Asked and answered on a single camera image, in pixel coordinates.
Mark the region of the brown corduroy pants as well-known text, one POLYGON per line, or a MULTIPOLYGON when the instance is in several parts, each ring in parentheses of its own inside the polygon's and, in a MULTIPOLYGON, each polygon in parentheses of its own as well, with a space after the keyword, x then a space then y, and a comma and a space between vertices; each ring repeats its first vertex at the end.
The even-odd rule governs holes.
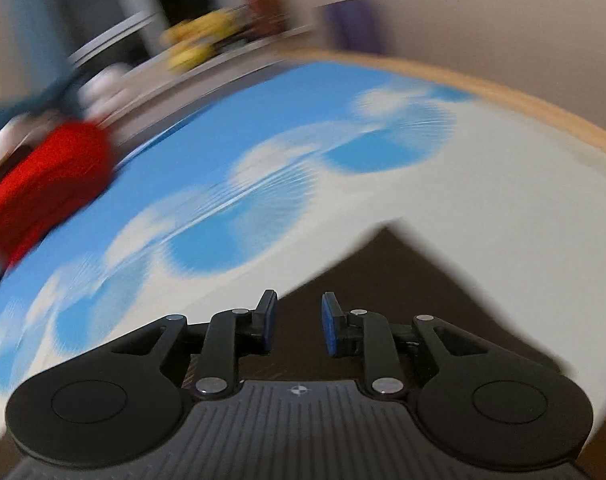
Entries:
POLYGON ((328 356, 320 300, 334 292, 344 311, 380 313, 408 325, 431 314, 560 374, 567 367, 498 323, 486 304, 468 294, 392 226, 384 226, 324 273, 278 300, 276 337, 268 356, 239 362, 242 379, 334 382, 361 377, 358 358, 328 356))

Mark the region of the red folded sweater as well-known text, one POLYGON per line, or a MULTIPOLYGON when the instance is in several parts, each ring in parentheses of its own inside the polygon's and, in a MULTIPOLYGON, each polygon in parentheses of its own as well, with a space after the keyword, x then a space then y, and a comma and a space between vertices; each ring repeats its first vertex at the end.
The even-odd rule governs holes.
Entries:
POLYGON ((52 229, 95 200, 114 176, 109 132, 70 120, 0 182, 0 260, 17 264, 52 229))

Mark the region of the blue white patterned bedsheet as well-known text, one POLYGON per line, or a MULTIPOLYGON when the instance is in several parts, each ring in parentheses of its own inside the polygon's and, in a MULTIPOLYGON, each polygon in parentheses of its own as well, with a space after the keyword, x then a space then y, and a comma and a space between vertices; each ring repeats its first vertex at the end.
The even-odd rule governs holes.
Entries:
POLYGON ((316 62, 200 105, 1 280, 0 437, 22 380, 292 292, 386 223, 606 416, 606 154, 479 92, 316 62))

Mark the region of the white plush toy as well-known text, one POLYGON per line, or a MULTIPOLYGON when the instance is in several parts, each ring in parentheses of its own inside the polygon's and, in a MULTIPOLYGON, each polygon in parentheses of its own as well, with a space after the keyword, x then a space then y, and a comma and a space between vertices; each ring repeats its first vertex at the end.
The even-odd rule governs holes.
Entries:
POLYGON ((105 67, 78 90, 82 117, 86 122, 102 122, 132 102, 132 91, 124 86, 130 67, 124 63, 105 67))

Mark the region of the teal shark plush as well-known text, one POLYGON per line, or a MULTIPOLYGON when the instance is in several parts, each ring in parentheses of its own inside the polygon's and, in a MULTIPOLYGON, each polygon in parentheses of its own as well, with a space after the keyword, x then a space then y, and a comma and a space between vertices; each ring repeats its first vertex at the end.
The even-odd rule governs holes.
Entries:
POLYGON ((0 101, 0 129, 12 118, 23 114, 42 114, 47 110, 57 110, 64 115, 78 115, 80 105, 77 90, 82 73, 71 70, 53 81, 44 90, 12 101, 0 101))

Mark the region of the yellow plush toys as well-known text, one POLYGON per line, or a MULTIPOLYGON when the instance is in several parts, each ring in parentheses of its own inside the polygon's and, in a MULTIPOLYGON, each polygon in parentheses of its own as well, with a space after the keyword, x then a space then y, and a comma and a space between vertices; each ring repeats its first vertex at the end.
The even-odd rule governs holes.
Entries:
POLYGON ((182 21, 161 35, 167 66, 173 72, 188 72, 211 60, 243 32, 235 12, 215 10, 191 21, 182 21))

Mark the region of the grey window bench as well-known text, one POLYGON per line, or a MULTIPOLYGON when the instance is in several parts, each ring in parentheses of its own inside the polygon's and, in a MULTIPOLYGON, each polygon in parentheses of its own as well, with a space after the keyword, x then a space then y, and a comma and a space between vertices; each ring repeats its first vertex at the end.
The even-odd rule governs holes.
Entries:
POLYGON ((125 155, 205 105, 289 70, 286 52, 313 44, 314 27, 299 26, 230 50, 183 74, 171 72, 160 56, 120 81, 132 99, 103 125, 116 150, 125 155))

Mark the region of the blue curtain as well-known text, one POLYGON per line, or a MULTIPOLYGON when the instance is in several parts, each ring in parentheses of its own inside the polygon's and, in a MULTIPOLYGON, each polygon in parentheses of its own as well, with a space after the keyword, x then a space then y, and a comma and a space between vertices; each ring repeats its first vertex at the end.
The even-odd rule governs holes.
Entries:
POLYGON ((30 81, 45 88, 70 71, 70 37, 56 0, 8 0, 30 81))

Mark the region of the dark red bag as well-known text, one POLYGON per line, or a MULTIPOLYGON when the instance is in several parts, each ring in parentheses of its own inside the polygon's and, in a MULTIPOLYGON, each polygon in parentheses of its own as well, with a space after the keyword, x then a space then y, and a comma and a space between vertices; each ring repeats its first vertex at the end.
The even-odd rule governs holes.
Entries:
POLYGON ((283 34, 288 28, 288 15, 283 0, 245 0, 252 15, 252 32, 256 37, 283 34))

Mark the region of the purple bin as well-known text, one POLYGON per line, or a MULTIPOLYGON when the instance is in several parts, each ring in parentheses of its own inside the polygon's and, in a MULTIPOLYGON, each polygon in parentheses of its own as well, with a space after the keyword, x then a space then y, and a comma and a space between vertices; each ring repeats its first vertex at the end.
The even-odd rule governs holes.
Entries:
POLYGON ((388 52, 378 0, 337 0, 318 10, 330 47, 373 55, 388 52))

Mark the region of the wooden bed frame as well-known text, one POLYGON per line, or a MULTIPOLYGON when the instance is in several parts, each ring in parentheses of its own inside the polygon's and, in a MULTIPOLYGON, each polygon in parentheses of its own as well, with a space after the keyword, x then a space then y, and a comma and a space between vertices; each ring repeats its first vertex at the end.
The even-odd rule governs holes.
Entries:
MULTIPOLYGON (((404 60, 404 58, 386 58, 371 54, 308 48, 284 50, 282 55, 290 62, 332 61, 355 64, 380 68, 399 75, 418 77, 437 84, 446 84, 474 93, 486 101, 565 131, 568 136, 576 138, 581 145, 591 146, 594 150, 599 151, 600 156, 606 158, 606 130, 568 110, 493 81, 474 78, 439 66, 404 60)), ((592 437, 588 448, 581 453, 579 463, 595 479, 606 479, 606 418, 597 429, 596 436, 592 437)))

